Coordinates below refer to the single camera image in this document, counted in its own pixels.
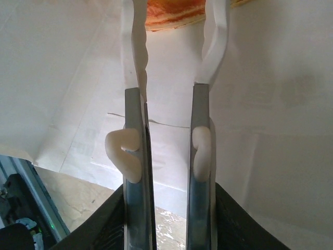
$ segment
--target white plastic hook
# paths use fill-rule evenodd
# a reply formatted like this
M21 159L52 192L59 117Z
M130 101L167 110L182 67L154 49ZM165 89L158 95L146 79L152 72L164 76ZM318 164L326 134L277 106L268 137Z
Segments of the white plastic hook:
M192 143L193 147L197 150L193 163L194 177L199 182L208 181L212 158L210 129L204 126L194 128Z
M138 183L142 177L140 160L126 152L140 148L140 136L136 129L112 131L105 138L106 154L127 180Z

